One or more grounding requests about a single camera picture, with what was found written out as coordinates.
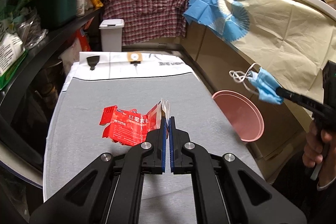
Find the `person's right hand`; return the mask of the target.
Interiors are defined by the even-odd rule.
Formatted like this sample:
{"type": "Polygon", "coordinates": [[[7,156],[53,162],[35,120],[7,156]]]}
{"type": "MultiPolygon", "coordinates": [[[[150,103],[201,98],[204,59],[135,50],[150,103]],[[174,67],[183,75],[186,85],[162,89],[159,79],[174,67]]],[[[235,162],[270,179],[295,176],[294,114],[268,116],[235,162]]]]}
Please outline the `person's right hand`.
{"type": "Polygon", "coordinates": [[[306,134],[302,160],[308,168],[322,164],[319,187],[324,189],[331,185],[335,181],[335,133],[319,131],[312,121],[306,134]]]}

